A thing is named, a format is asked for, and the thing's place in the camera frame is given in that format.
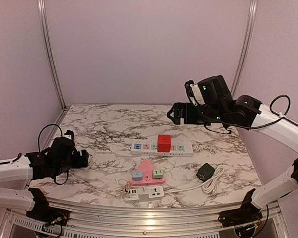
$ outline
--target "red cube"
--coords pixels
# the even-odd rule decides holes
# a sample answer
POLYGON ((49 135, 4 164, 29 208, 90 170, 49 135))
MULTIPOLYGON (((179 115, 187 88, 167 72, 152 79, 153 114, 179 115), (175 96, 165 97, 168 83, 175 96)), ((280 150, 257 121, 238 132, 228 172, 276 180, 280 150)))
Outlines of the red cube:
POLYGON ((171 135, 158 135, 158 152, 170 152, 171 135))

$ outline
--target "marble tabletop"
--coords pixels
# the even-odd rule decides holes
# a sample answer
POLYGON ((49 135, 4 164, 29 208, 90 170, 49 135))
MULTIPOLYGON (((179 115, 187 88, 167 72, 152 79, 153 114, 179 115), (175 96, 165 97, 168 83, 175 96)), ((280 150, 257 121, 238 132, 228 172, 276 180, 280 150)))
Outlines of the marble tabletop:
MULTIPOLYGON (((261 186, 254 165, 236 129, 223 135, 196 125, 174 125, 166 113, 171 106, 161 105, 72 105, 60 127, 74 132, 78 150, 87 149, 91 164, 87 169, 70 170, 66 184, 57 186, 51 178, 31 182, 50 198, 104 206, 179 208, 228 204, 243 200, 246 192, 261 186), (192 157, 139 156, 130 153, 132 139, 157 140, 158 134, 170 134, 173 141, 191 141, 204 149, 192 157), (201 188, 172 193, 162 200, 125 203, 118 180, 131 178, 141 161, 148 158, 156 168, 164 169, 165 190, 198 185, 198 168, 204 163, 222 165, 216 194, 205 195, 201 188)), ((221 125, 212 130, 224 131, 221 125)), ((58 176, 62 182, 65 175, 58 176)))

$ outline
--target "white wall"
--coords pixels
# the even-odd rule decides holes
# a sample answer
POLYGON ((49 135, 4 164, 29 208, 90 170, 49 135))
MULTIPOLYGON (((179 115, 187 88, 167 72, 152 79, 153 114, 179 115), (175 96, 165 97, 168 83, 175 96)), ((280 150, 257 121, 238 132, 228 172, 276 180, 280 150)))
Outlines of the white wall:
MULTIPOLYGON (((298 122, 298 0, 260 0, 254 35, 238 96, 249 94, 265 104, 288 94, 288 116, 298 122)), ((286 101, 277 105, 285 111, 286 101)), ((285 146, 255 132, 241 131, 242 138, 264 183, 288 166, 297 155, 285 146)), ((280 199, 291 238, 298 238, 298 191, 280 199)))
POLYGON ((37 151, 38 133, 60 112, 37 1, 0 0, 0 159, 37 151))
POLYGON ((232 85, 248 0, 47 0, 65 101, 173 104, 184 83, 232 85))

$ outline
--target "robotic arm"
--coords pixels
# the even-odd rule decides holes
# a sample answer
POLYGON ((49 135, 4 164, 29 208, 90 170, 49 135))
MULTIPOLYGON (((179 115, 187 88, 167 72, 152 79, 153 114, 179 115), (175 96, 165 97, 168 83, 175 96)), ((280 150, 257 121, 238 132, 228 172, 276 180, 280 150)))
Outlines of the robotic arm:
MULTIPOLYGON (((42 152, 20 153, 16 159, 0 161, 0 183, 13 180, 37 180, 69 173, 70 168, 88 166, 89 154, 86 150, 77 151, 74 134, 67 131, 65 137, 55 138, 51 147, 42 152)), ((69 212, 49 206, 42 191, 37 188, 13 190, 0 188, 0 207, 26 210, 26 216, 46 222, 66 225, 69 212)))
MULTIPOLYGON (((185 83, 185 88, 190 103, 175 103, 168 112, 168 117, 174 124, 181 124, 183 118, 184 124, 205 127, 212 123, 221 123, 225 129, 235 126, 255 130, 298 153, 298 124, 272 110, 272 104, 279 97, 270 107, 248 95, 233 100, 220 75, 197 84, 190 80, 185 83)), ((295 189, 298 189, 298 158, 277 178, 265 186, 249 191, 239 209, 220 212, 219 221, 223 227, 256 221, 257 217, 262 218, 261 208, 295 189)))

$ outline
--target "table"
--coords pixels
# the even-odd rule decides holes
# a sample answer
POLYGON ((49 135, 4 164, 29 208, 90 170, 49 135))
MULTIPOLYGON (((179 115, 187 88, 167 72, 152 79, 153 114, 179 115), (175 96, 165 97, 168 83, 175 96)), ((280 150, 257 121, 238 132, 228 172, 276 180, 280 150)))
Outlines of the table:
MULTIPOLYGON (((66 184, 57 186, 51 178, 31 182, 50 198, 77 203, 118 207, 180 208, 242 201, 246 192, 261 186, 254 165, 237 130, 231 135, 209 132, 203 126, 174 125, 162 105, 72 105, 60 124, 63 132, 72 130, 77 149, 87 149, 92 163, 88 169, 70 170, 66 184), (173 141, 190 140, 204 145, 192 157, 138 156, 130 153, 132 139, 157 140, 158 134, 170 134, 173 141), (165 170, 165 189, 185 189, 198 185, 198 168, 204 163, 222 165, 216 194, 205 195, 200 188, 165 195, 162 200, 125 203, 118 180, 131 178, 140 162, 149 160, 165 170)), ((221 125, 212 130, 224 132, 221 125)), ((65 175, 57 178, 62 182, 65 175)))

